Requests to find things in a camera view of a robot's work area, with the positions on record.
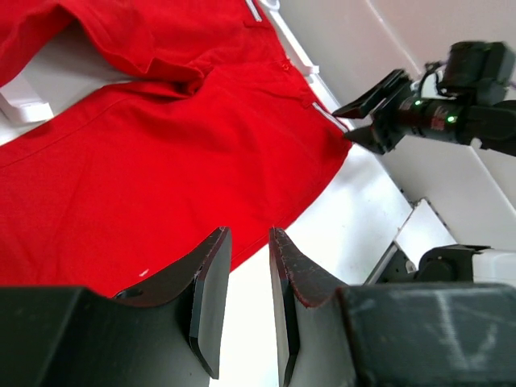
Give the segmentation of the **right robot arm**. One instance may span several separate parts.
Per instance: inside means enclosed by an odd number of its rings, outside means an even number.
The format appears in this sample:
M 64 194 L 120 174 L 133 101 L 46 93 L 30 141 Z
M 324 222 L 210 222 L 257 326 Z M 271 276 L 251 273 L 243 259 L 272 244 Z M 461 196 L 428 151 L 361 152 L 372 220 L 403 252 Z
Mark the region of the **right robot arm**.
M 341 119 L 370 117 L 369 125 L 345 133 L 362 148 L 384 155 L 407 136 L 515 154 L 515 102 L 506 99 L 515 53 L 504 42 L 461 41 L 447 60 L 428 62 L 437 95 L 422 94 L 423 81 L 394 69 L 355 101 L 333 112 Z M 368 284 L 409 282 L 515 284 L 515 253 L 489 246 L 452 244 L 432 248 L 414 264 L 395 243 L 373 269 Z

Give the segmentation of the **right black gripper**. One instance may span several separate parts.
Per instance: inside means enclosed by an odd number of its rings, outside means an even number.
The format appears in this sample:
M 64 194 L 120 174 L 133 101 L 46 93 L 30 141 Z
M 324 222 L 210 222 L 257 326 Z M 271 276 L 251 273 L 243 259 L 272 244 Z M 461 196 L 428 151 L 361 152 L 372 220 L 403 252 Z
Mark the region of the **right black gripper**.
M 461 145 L 472 142 L 472 137 L 464 132 L 466 107 L 455 100 L 417 96 L 404 69 L 391 71 L 355 101 L 335 110 L 332 116 L 363 119 L 371 112 L 372 125 L 344 134 L 347 140 L 371 153 L 391 152 L 405 136 Z

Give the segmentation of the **red trousers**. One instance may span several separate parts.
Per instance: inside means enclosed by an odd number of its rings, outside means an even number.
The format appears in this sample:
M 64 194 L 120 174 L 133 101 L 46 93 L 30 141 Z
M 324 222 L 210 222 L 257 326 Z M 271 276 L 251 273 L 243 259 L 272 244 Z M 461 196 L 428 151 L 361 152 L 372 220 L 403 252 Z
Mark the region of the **red trousers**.
M 7 83 L 71 23 L 131 81 L 1 147 L 1 283 L 112 296 L 215 228 L 237 267 L 351 148 L 255 1 L 4 1 Z

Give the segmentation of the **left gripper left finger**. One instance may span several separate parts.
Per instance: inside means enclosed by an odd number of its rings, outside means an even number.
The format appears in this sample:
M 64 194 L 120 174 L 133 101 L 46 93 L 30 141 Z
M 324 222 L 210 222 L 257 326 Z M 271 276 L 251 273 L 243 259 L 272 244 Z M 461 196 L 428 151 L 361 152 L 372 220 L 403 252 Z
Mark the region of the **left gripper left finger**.
M 186 256 L 117 294 L 143 313 L 125 324 L 135 378 L 219 377 L 231 245 L 231 230 L 218 227 Z

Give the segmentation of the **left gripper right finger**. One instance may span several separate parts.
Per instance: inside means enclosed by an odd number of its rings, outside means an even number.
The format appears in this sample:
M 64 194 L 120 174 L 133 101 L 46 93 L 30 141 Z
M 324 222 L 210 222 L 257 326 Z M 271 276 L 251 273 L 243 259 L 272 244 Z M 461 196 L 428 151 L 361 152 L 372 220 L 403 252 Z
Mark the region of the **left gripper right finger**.
M 269 231 L 280 386 L 341 386 L 343 282 L 304 255 L 281 228 Z

